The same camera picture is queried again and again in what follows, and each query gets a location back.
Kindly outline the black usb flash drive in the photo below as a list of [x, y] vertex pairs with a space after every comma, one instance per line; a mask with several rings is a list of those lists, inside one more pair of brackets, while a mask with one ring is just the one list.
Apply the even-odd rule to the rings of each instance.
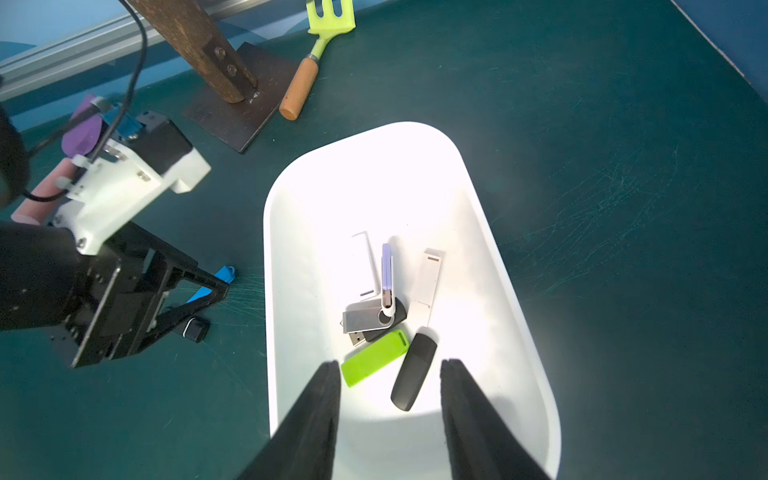
[[198, 317], [190, 317], [178, 327], [178, 333], [194, 343], [204, 341], [210, 329], [210, 322]]

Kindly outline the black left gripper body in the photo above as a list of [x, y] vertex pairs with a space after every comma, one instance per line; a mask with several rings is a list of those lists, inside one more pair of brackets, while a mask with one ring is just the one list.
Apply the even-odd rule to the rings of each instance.
[[63, 228], [1, 224], [1, 328], [51, 328], [74, 368], [137, 355], [229, 283], [133, 222], [93, 256]]

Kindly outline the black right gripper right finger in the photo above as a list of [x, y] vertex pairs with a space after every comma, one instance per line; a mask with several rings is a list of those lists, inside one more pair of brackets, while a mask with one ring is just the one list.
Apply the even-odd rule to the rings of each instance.
[[454, 479], [546, 479], [463, 362], [441, 363], [441, 408]]

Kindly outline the purple white usb drive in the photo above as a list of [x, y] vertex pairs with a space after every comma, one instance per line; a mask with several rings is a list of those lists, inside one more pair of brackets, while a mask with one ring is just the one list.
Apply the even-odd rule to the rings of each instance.
[[382, 313], [388, 317], [393, 318], [396, 313], [396, 297], [394, 294], [394, 277], [393, 277], [393, 252], [389, 243], [382, 245], [381, 251], [381, 307]]

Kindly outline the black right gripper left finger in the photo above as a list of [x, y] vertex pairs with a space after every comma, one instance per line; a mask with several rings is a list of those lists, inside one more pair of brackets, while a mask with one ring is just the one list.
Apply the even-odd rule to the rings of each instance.
[[330, 479], [339, 423], [340, 367], [322, 363], [241, 479]]

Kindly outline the dark oval usb drive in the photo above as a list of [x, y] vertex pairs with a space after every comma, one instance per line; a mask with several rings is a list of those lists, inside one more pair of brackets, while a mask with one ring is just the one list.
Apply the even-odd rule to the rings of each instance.
[[410, 344], [390, 395], [392, 403], [402, 411], [410, 411], [431, 368], [437, 342], [417, 333]]

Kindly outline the small silver usb drive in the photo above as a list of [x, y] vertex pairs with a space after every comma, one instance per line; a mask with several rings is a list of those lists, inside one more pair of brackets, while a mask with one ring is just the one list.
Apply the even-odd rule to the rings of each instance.
[[340, 322], [343, 333], [348, 335], [352, 345], [362, 342], [373, 343], [407, 319], [407, 309], [396, 298], [392, 316], [387, 316], [379, 299], [371, 299], [348, 305]]

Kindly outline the white usb flash drive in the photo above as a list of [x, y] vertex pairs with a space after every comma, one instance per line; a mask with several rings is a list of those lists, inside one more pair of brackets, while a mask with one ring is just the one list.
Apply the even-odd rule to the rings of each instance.
[[365, 300], [379, 294], [378, 276], [373, 265], [370, 242], [366, 232], [351, 237], [351, 286], [354, 297]]

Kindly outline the green usb flash drive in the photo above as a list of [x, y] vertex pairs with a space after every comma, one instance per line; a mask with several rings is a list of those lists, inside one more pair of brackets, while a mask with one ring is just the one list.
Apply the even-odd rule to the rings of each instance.
[[405, 355], [410, 347], [406, 333], [397, 329], [345, 360], [341, 373], [345, 384], [354, 387]]

